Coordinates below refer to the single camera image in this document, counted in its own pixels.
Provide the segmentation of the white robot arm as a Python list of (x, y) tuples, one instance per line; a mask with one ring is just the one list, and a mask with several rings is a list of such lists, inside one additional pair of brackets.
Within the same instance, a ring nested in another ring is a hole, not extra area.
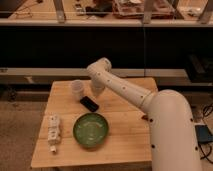
[(95, 96), (109, 88), (148, 116), (152, 171), (202, 171), (194, 120), (187, 99), (177, 91), (154, 92), (110, 72), (101, 58), (87, 67)]

